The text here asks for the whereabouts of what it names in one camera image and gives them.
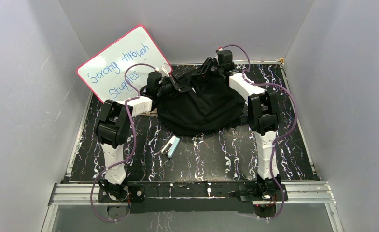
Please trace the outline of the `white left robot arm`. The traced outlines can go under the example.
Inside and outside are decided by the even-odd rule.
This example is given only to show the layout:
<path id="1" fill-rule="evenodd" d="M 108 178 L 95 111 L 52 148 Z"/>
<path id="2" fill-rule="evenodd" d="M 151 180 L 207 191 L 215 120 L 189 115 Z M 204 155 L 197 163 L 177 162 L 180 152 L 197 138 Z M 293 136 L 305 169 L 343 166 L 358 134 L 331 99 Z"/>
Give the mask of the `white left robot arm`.
<path id="1" fill-rule="evenodd" d="M 111 187 L 110 195 L 117 201 L 128 197 L 129 189 L 123 183 L 127 174 L 125 163 L 132 159 L 137 148 L 137 133 L 134 117 L 153 111 L 163 97 L 174 97 L 190 91 L 191 88 L 172 74 L 164 76 L 160 71 L 148 74 L 146 85 L 138 96 L 121 101 L 106 100 L 101 108 L 95 133 L 104 152 L 105 169 L 95 182 L 103 187 Z M 133 136 L 133 151 L 124 157 L 124 143 Z"/>

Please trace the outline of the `black student backpack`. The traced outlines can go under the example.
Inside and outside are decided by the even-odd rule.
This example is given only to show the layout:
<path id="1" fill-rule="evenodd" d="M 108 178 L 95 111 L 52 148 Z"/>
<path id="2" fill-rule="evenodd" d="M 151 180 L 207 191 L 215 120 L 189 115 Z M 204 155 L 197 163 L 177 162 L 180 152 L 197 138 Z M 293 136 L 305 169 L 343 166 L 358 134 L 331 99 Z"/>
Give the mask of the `black student backpack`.
<path id="1" fill-rule="evenodd" d="M 244 98 L 220 78 L 195 78 L 191 70 L 177 79 L 190 91 L 163 97 L 157 105 L 158 118 L 178 136 L 196 136 L 234 126 L 243 114 Z"/>

